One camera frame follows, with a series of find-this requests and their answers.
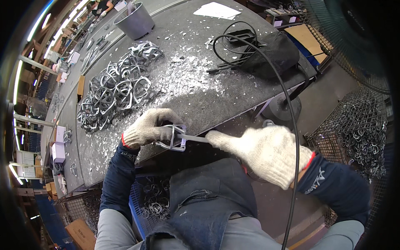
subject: navy sleeve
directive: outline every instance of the navy sleeve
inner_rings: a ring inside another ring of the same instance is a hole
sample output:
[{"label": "navy sleeve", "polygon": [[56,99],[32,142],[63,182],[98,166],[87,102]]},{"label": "navy sleeve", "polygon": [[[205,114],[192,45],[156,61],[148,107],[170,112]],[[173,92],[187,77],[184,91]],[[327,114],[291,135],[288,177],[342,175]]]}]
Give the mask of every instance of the navy sleeve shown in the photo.
[{"label": "navy sleeve", "polygon": [[104,178],[100,212],[105,208],[114,209],[125,216],[132,224],[132,214],[129,208],[130,189],[135,181],[135,159],[140,149],[130,149],[118,145],[108,166]]},{"label": "navy sleeve", "polygon": [[317,154],[298,183],[299,192],[315,195],[338,215],[336,222],[357,220],[364,226],[370,210],[366,181],[350,166],[328,162]]}]

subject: blue plastic crate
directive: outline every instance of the blue plastic crate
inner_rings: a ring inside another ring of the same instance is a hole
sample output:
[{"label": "blue plastic crate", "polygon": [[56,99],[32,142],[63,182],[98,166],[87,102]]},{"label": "blue plastic crate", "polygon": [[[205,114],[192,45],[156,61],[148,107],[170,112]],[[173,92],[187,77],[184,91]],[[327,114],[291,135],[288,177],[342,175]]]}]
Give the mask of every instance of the blue plastic crate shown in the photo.
[{"label": "blue plastic crate", "polygon": [[146,219],[143,218],[142,212],[140,211],[140,203],[142,202],[140,199],[140,184],[136,181],[130,190],[129,207],[136,227],[139,230],[140,236],[144,240],[144,238],[153,230],[160,219],[152,215]]}]

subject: white glove on worker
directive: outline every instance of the white glove on worker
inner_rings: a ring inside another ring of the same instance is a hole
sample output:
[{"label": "white glove on worker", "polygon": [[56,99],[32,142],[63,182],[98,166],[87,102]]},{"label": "white glove on worker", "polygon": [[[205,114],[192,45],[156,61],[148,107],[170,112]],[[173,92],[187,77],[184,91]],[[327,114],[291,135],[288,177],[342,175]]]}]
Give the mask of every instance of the white glove on worker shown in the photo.
[{"label": "white glove on worker", "polygon": [[[212,146],[242,158],[259,177],[283,190],[294,180],[296,144],[287,127],[248,128],[240,138],[212,130],[206,139]],[[310,149],[300,146],[299,172],[312,155]]]},{"label": "white glove on worker", "polygon": [[151,108],[139,117],[122,134],[122,143],[132,149],[138,149],[142,145],[155,140],[170,140],[172,129],[158,127],[162,121],[170,121],[173,124],[183,124],[179,116],[169,108]]},{"label": "white glove on worker", "polygon": [[103,17],[105,17],[105,16],[106,16],[106,14],[107,14],[107,12],[106,12],[106,11],[103,11],[103,12],[100,14],[100,18],[103,18]]}]

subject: factory floor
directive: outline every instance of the factory floor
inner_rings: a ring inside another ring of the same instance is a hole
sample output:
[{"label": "factory floor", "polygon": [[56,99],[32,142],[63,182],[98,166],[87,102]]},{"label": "factory floor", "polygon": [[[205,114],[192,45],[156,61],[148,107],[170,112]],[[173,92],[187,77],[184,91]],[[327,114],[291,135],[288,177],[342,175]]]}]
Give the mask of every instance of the factory floor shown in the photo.
[{"label": "factory floor", "polygon": [[[356,88],[356,81],[333,62],[316,82],[304,90],[299,95],[302,102],[302,110],[297,122],[300,143],[305,143],[304,134],[311,134],[338,105],[338,101]],[[248,127],[261,127],[263,118],[252,121],[251,112],[221,124],[216,129],[232,136],[240,136]],[[256,196],[258,219],[262,229],[281,243],[288,220],[292,190],[285,191],[270,183],[262,183],[250,178],[249,180],[252,182]],[[318,228],[324,222],[324,213],[324,206],[316,198],[297,194],[288,246],[301,240],[302,238],[299,239],[299,237],[302,235],[307,236]],[[323,234],[318,233],[312,240],[315,243],[322,236]]]}]

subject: printed sleeve logo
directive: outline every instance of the printed sleeve logo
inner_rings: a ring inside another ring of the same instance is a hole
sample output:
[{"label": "printed sleeve logo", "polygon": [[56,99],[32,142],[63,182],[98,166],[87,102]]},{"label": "printed sleeve logo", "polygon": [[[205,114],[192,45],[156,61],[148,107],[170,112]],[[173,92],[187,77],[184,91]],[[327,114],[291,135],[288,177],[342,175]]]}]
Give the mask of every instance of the printed sleeve logo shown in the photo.
[{"label": "printed sleeve logo", "polygon": [[320,185],[320,180],[325,179],[325,177],[322,175],[323,173],[325,173],[325,171],[321,171],[321,168],[320,168],[319,175],[315,178],[312,186],[306,192],[304,192],[304,194],[309,194],[312,191],[314,191],[315,189],[317,189],[317,187]]},{"label": "printed sleeve logo", "polygon": [[134,160],[135,159],[135,155],[128,153],[128,152],[121,152],[121,155],[127,156],[129,159]]}]

